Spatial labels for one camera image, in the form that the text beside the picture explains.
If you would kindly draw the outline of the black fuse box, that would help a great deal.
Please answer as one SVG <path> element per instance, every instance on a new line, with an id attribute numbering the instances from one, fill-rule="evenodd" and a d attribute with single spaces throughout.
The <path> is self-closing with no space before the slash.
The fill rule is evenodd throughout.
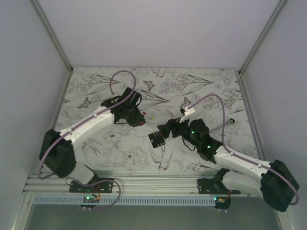
<path id="1" fill-rule="evenodd" d="M 165 139 L 161 131 L 156 131 L 148 135 L 152 147 L 155 149 L 165 145 Z"/>

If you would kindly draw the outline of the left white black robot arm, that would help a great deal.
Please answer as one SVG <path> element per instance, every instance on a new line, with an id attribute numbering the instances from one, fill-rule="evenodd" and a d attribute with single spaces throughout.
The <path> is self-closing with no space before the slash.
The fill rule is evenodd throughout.
<path id="1" fill-rule="evenodd" d="M 138 108 L 141 101 L 140 93 L 126 88 L 121 96 L 103 101 L 89 116 L 69 128 L 47 131 L 39 153 L 40 166 L 47 166 L 59 178 L 68 177 L 78 182 L 86 192 L 95 191 L 98 187 L 95 173 L 76 160 L 76 148 L 121 119 L 131 127 L 145 124 L 144 115 Z"/>

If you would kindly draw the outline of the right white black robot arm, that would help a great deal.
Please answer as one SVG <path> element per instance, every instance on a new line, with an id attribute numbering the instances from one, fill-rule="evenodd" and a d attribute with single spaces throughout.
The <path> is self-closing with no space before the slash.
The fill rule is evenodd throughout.
<path id="1" fill-rule="evenodd" d="M 239 153 L 210 136 L 202 119 L 180 122 L 170 119 L 158 126 L 164 138 L 181 137 L 199 156 L 221 166 L 212 179 L 199 179 L 199 193 L 228 195 L 246 193 L 262 198 L 271 208 L 285 212 L 299 201 L 299 184 L 279 160 L 261 161 Z"/>

